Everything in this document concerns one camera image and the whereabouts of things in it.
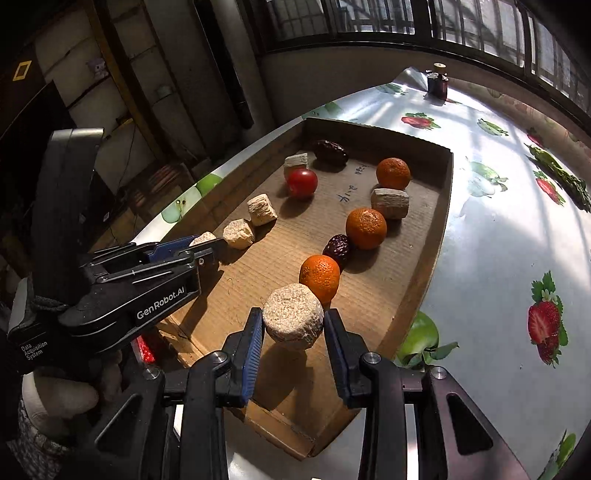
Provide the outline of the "person left hand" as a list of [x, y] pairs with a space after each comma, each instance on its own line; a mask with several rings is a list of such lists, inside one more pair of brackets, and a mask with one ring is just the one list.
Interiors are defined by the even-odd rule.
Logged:
[[88, 362], [78, 359], [26, 374], [21, 398], [31, 424], [47, 437], [62, 436], [68, 433], [69, 420], [113, 402], [121, 393], [122, 358], [116, 350]]

